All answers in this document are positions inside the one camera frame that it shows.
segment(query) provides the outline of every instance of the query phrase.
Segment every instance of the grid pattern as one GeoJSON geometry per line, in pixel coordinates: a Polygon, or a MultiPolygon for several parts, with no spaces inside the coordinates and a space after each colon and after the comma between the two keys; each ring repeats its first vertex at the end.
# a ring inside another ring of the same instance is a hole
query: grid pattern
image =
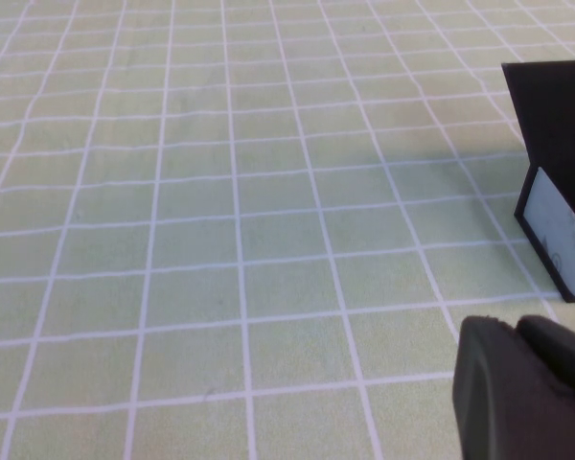
{"type": "Polygon", "coordinates": [[[460,323],[575,330],[499,63],[575,0],[0,1],[0,460],[457,458],[460,323]]]}

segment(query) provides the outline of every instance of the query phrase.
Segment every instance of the white label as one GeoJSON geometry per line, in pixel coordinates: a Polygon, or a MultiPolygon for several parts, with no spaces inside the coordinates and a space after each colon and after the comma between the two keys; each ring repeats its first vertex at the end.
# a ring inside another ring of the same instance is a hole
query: white label
{"type": "Polygon", "coordinates": [[[541,168],[528,196],[524,218],[575,295],[575,213],[541,168]]]}

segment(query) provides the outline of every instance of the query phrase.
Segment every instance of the black object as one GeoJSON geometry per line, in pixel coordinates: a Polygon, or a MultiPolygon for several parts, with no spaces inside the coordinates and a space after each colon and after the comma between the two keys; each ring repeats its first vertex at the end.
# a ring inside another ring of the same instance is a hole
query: black object
{"type": "Polygon", "coordinates": [[[502,64],[530,159],[516,219],[566,302],[575,295],[524,218],[541,167],[575,213],[575,60],[502,64]]]}
{"type": "Polygon", "coordinates": [[[468,317],[453,406],[465,460],[575,460],[575,333],[540,316],[515,329],[468,317]]]}

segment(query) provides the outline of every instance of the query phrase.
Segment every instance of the black plastic piece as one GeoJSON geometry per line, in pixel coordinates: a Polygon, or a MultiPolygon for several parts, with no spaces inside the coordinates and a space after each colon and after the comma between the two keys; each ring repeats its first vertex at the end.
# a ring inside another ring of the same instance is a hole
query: black plastic piece
{"type": "Polygon", "coordinates": [[[530,159],[515,216],[566,302],[575,295],[564,283],[524,218],[538,168],[575,213],[575,60],[502,64],[530,159]]]}
{"type": "Polygon", "coordinates": [[[526,339],[496,319],[462,322],[452,398],[465,460],[575,460],[575,389],[530,346],[553,357],[562,334],[526,339]]]}

